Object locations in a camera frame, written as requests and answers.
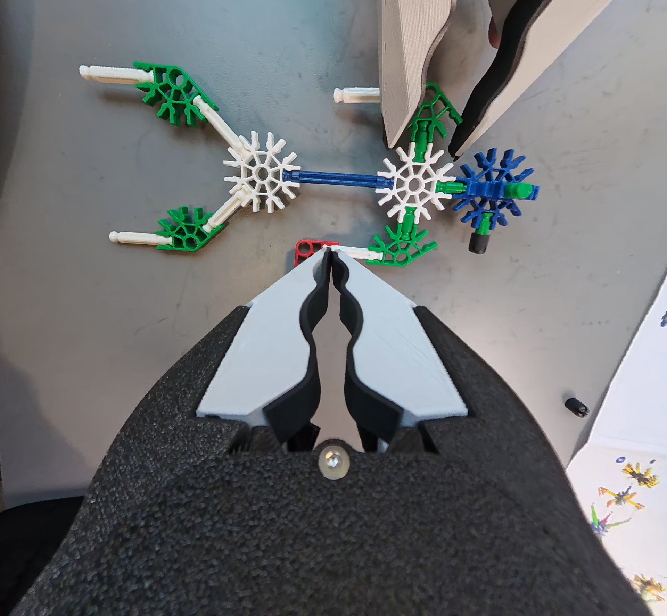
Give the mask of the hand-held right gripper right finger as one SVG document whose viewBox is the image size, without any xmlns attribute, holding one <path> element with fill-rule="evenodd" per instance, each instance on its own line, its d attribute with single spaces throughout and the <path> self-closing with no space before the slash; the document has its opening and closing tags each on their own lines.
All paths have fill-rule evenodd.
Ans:
<svg viewBox="0 0 667 616">
<path fill-rule="evenodd" d="M 351 334 L 344 393 L 365 451 L 401 427 L 465 417 L 468 408 L 407 297 L 343 251 L 331 256 L 339 317 Z"/>
</svg>

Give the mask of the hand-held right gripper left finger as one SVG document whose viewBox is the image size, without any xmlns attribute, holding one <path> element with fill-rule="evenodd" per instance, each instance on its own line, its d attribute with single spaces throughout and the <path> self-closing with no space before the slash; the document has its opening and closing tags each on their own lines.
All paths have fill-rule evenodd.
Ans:
<svg viewBox="0 0 667 616">
<path fill-rule="evenodd" d="M 328 308 L 330 266 L 331 249 L 322 249 L 248 303 L 198 417 L 268 426 L 279 443 L 314 444 L 321 386 L 312 332 Z"/>
</svg>

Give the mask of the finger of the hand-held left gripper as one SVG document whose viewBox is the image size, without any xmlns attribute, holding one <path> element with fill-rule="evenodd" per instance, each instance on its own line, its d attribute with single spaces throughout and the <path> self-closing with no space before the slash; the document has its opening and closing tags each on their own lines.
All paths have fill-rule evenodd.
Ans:
<svg viewBox="0 0 667 616">
<path fill-rule="evenodd" d="M 381 114 L 396 146 L 423 99 L 429 63 L 456 0 L 378 0 Z"/>
<path fill-rule="evenodd" d="M 474 87 L 448 151 L 471 147 L 612 0 L 517 0 L 499 49 Z"/>
</svg>

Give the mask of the red toy connector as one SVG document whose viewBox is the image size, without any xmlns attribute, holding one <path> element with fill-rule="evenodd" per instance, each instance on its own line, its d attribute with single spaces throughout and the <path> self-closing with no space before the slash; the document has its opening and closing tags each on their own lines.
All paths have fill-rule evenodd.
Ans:
<svg viewBox="0 0 667 616">
<path fill-rule="evenodd" d="M 330 241 L 323 239 L 301 239 L 295 246 L 295 260 L 294 267 L 312 257 L 318 251 L 325 247 L 332 247 L 339 245 L 338 241 Z"/>
</svg>

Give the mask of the construction toy figure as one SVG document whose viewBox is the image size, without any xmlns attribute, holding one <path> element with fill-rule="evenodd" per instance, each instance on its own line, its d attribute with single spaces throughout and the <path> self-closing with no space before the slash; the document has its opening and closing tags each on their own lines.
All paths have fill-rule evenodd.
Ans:
<svg viewBox="0 0 667 616">
<path fill-rule="evenodd" d="M 420 221 L 430 220 L 430 208 L 439 211 L 446 201 L 452 209 L 466 209 L 461 221 L 471 226 L 469 252 L 485 254 L 492 232 L 508 224 L 507 215 L 519 217 L 520 203 L 535 201 L 540 187 L 530 182 L 534 170 L 522 169 L 524 156 L 507 150 L 500 159 L 497 149 L 475 155 L 476 169 L 464 164 L 459 174 L 451 174 L 453 163 L 439 165 L 443 150 L 433 146 L 434 136 L 446 136 L 443 117 L 457 125 L 461 115 L 433 82 L 427 83 L 427 97 L 410 121 L 407 151 L 396 148 L 398 163 L 383 161 L 384 168 L 371 174 L 333 173 L 303 170 L 296 154 L 283 155 L 286 142 L 268 133 L 264 144 L 258 132 L 250 139 L 237 135 L 223 120 L 219 107 L 198 84 L 177 65 L 136 62 L 131 68 L 81 65 L 79 74 L 88 81 L 130 85 L 144 92 L 143 102 L 156 106 L 156 116 L 174 126 L 195 127 L 208 122 L 229 145 L 231 160 L 224 164 L 233 172 L 225 178 L 231 184 L 229 199 L 217 211 L 187 206 L 172 209 L 160 220 L 153 233 L 112 231 L 109 239 L 125 245 L 146 245 L 174 252 L 196 252 L 226 227 L 238 210 L 250 206 L 255 213 L 272 213 L 286 208 L 286 199 L 295 199 L 302 185 L 367 188 L 378 195 L 378 204 L 387 205 L 388 218 L 396 226 L 386 227 L 386 237 L 375 235 L 369 247 L 335 245 L 350 257 L 371 265 L 405 267 L 433 251 L 437 244 L 426 243 L 427 230 Z"/>
</svg>

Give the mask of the grey desk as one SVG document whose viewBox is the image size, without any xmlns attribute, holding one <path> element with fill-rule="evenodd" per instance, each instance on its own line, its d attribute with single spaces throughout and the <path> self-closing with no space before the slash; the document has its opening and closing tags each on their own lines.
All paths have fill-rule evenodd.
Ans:
<svg viewBox="0 0 667 616">
<path fill-rule="evenodd" d="M 237 133 L 287 140 L 305 169 L 372 173 L 379 111 L 335 105 L 377 84 L 375 0 L 1 0 L 1 460 L 5 496 L 88 485 L 140 396 L 235 305 L 274 282 L 302 237 L 366 245 L 369 190 L 304 186 L 248 209 L 194 255 L 113 245 L 167 209 L 228 196 L 227 144 L 157 119 L 81 64 L 184 67 Z M 505 377 L 561 459 L 590 424 L 666 270 L 666 0 L 613 0 L 487 131 L 542 190 L 488 253 L 451 210 L 439 246 L 379 268 Z"/>
</svg>

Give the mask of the folded instruction sheet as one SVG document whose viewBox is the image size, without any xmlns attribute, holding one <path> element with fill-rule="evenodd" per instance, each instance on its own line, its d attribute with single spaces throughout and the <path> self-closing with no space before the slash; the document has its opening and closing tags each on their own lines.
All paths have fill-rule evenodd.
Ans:
<svg viewBox="0 0 667 616">
<path fill-rule="evenodd" d="M 666 614 L 666 282 L 566 473 L 596 537 L 653 615 Z"/>
</svg>

